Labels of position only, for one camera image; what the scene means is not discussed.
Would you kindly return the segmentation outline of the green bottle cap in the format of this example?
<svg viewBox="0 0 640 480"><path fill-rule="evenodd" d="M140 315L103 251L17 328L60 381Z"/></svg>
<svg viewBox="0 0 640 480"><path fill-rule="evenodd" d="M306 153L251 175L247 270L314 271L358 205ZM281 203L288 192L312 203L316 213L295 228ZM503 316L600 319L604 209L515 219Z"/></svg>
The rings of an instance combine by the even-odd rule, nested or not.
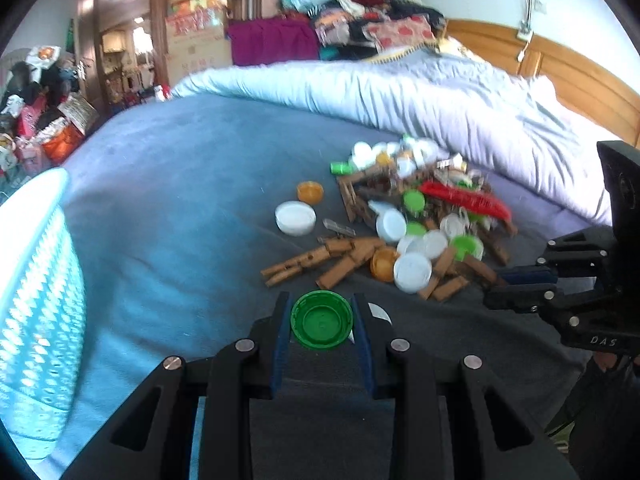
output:
<svg viewBox="0 0 640 480"><path fill-rule="evenodd" d="M331 350L342 344L352 332L352 306L341 295L315 290L299 297L290 316L295 339L311 350Z"/></svg>

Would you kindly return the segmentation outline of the large white jar lid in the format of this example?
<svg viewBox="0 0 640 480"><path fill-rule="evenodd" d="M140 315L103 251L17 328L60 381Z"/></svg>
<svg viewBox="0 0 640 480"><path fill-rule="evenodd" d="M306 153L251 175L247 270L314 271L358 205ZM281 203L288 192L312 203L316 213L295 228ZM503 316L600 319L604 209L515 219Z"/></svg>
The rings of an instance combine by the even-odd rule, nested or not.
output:
<svg viewBox="0 0 640 480"><path fill-rule="evenodd" d="M277 206L274 218L278 229L289 236L310 234L317 221L314 208L298 200L289 200Z"/></svg>

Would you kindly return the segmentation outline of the white bottle cap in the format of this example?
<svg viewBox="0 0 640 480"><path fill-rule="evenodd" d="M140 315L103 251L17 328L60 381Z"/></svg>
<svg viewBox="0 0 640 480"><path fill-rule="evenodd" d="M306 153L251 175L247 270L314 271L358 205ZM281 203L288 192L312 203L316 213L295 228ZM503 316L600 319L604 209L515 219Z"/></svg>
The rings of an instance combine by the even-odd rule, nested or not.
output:
<svg viewBox="0 0 640 480"><path fill-rule="evenodd" d="M406 294L415 294L424 289L431 276L431 261L416 252L401 255L394 264L394 283Z"/></svg>

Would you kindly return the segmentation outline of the wooden clothespin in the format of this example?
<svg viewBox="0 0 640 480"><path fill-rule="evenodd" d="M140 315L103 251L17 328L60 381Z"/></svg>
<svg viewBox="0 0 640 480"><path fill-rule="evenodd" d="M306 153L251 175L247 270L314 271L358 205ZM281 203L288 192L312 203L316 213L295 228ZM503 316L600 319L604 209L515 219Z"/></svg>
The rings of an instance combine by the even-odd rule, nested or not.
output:
<svg viewBox="0 0 640 480"><path fill-rule="evenodd" d="M329 249L326 248L326 246L320 246L309 252L303 252L295 258L261 270L260 274L262 274L262 278L265 280L265 285L267 287L273 287L291 278L295 278L308 269L320 266L320 264L326 263L331 258L332 256Z"/></svg>

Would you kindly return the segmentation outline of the orange cap near clothespins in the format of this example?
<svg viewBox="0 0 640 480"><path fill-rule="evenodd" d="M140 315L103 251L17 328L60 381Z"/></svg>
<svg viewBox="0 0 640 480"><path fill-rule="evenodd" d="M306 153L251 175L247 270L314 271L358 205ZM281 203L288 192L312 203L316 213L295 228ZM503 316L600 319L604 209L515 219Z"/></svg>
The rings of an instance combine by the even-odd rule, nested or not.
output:
<svg viewBox="0 0 640 480"><path fill-rule="evenodd" d="M393 283L394 266L399 258L398 252L393 247L380 247L370 260L371 275L383 283Z"/></svg>

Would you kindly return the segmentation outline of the blue bed sheet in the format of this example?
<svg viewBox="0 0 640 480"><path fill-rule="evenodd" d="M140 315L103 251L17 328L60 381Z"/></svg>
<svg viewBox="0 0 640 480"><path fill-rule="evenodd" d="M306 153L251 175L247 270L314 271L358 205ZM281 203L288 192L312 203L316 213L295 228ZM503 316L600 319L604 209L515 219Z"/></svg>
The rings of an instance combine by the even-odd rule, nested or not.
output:
<svg viewBox="0 0 640 480"><path fill-rule="evenodd" d="M265 287L260 270L316 246L322 220L346 223L329 163L358 141L390 140L352 122L209 94L130 108L93 133L64 164L63 209L85 279L84 356L70 418L37 474L60 478L165 356L213 356L270 315L279 289ZM503 242L512 266L589 226L483 172L518 227ZM318 224L311 235L285 236L274 208L302 181L324 187ZM432 356L480 356L540 426L591 358L562 346L537 315L486 309L477 286L423 301L359 271L337 292L362 292ZM291 344L276 400L252 402L256 479L387 478L393 402L372 401L358 368L349 341L316 353Z"/></svg>

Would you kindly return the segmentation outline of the light blue quilt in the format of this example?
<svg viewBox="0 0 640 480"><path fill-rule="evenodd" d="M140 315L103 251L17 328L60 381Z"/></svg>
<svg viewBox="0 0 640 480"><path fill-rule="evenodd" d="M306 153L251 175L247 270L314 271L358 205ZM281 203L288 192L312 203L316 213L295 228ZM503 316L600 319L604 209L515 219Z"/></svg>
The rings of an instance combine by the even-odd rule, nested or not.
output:
<svg viewBox="0 0 640 480"><path fill-rule="evenodd" d="M597 144L615 136L561 104L545 76L512 76L419 48L385 62L209 68L183 77L171 93L285 105L428 139L582 218L612 221Z"/></svg>

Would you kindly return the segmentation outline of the wooden headboard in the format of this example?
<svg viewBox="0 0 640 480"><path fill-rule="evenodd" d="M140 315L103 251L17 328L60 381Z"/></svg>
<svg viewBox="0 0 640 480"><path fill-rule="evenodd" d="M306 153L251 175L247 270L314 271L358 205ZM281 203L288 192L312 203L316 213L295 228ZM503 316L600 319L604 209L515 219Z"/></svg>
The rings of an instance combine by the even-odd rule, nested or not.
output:
<svg viewBox="0 0 640 480"><path fill-rule="evenodd" d="M638 93L589 58L541 36L523 41L498 24L449 20L446 34L511 75L548 77L565 107L639 145Z"/></svg>

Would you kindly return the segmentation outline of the orange bottle cap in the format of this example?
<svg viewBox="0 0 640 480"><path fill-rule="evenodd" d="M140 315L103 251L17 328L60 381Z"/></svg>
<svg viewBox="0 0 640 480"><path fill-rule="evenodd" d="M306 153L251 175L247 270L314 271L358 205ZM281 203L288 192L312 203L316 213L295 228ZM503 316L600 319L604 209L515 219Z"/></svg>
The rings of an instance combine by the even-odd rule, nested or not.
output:
<svg viewBox="0 0 640 480"><path fill-rule="evenodd" d="M296 186L296 194L300 202L314 206L323 200L324 188L316 181L300 182Z"/></svg>

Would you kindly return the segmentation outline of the teal perforated plastic basket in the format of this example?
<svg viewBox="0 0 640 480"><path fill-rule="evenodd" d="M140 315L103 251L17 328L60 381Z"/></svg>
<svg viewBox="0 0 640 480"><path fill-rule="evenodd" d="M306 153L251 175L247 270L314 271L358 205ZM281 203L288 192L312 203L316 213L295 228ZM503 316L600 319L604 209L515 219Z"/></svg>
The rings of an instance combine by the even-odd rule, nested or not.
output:
<svg viewBox="0 0 640 480"><path fill-rule="evenodd" d="M62 209L69 180L47 170L1 206L1 421L30 462L61 437L84 346L84 277Z"/></svg>

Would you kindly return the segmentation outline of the pile of clothes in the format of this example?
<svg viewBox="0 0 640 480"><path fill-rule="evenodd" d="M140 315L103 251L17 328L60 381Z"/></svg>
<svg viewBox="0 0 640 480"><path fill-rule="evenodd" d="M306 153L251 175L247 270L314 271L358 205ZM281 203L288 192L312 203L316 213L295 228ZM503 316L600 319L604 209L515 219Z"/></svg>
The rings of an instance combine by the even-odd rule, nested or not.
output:
<svg viewBox="0 0 640 480"><path fill-rule="evenodd" d="M364 60L442 38L447 20L421 0L280 0L316 35L321 61Z"/></svg>

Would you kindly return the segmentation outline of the purple cloth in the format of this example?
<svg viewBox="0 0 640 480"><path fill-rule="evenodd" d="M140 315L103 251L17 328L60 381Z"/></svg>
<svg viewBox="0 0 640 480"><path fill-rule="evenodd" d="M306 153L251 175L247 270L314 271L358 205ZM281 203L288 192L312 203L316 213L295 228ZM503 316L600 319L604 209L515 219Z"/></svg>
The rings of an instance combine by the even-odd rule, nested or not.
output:
<svg viewBox="0 0 640 480"><path fill-rule="evenodd" d="M306 23L286 18L231 21L227 28L232 62L237 66L315 61L319 43Z"/></svg>

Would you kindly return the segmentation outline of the stacked cardboard boxes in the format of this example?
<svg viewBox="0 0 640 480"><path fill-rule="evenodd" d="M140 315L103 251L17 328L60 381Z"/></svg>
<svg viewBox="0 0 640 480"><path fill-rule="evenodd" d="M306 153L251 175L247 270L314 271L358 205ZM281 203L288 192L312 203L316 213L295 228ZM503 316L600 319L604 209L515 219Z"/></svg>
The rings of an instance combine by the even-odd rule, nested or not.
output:
<svg viewBox="0 0 640 480"><path fill-rule="evenodd" d="M168 0L166 66L171 86L191 74L232 65L229 0Z"/></svg>

